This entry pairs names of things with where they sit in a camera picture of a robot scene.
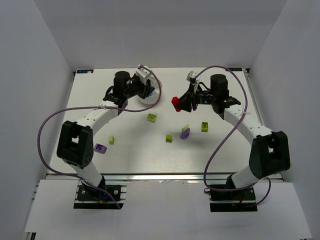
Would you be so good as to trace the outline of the red lego brick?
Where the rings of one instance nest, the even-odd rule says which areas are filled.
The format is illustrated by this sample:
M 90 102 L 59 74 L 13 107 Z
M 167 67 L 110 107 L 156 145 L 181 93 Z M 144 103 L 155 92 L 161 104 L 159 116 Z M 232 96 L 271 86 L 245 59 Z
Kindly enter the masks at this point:
M 177 96 L 174 96 L 171 100 L 171 103 L 175 109 L 176 112 L 180 112 L 181 109 L 178 107 L 178 105 L 180 104 L 180 99 Z

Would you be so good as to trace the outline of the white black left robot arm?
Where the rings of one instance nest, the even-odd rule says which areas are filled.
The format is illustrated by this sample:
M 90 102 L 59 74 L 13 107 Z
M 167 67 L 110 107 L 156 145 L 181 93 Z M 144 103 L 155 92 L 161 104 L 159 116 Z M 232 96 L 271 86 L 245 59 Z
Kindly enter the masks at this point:
M 144 68 L 138 68 L 134 75 L 127 71 L 116 72 L 101 105 L 77 121 L 65 121 L 61 127 L 57 157 L 75 170 L 85 190 L 96 200 L 106 195 L 106 184 L 93 163 L 94 136 L 124 111 L 130 98 L 145 99 L 155 90 L 152 76 Z

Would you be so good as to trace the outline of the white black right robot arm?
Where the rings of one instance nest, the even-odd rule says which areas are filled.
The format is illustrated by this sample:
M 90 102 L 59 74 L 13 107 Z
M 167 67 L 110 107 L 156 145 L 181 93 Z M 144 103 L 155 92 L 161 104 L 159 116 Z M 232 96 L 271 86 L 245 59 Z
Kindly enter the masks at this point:
M 198 105 L 210 105 L 224 121 L 239 131 L 251 146 L 248 165 L 230 175 L 224 192 L 242 191 L 259 180 L 287 171 L 291 167 L 289 141 L 283 131 L 275 132 L 252 117 L 241 102 L 230 96 L 228 80 L 224 74 L 210 77 L 210 88 L 203 90 L 195 72 L 187 76 L 189 88 L 182 97 L 174 97 L 176 111 L 192 112 Z

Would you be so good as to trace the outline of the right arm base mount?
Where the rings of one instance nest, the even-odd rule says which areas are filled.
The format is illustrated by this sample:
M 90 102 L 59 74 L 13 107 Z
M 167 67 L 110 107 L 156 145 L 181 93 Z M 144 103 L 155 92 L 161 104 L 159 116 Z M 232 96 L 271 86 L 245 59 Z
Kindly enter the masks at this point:
M 216 191 L 206 188 L 209 195 L 211 213 L 240 213 L 257 212 L 256 195 L 254 189 L 248 188 L 237 191 Z

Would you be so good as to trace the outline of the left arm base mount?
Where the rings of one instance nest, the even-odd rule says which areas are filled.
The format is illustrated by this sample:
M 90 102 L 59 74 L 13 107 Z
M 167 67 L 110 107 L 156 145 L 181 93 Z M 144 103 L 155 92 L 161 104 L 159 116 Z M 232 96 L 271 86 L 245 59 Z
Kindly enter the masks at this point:
M 127 186 L 125 184 L 106 183 L 108 193 L 90 189 L 79 183 L 76 189 L 73 208 L 80 210 L 120 210 L 125 202 Z

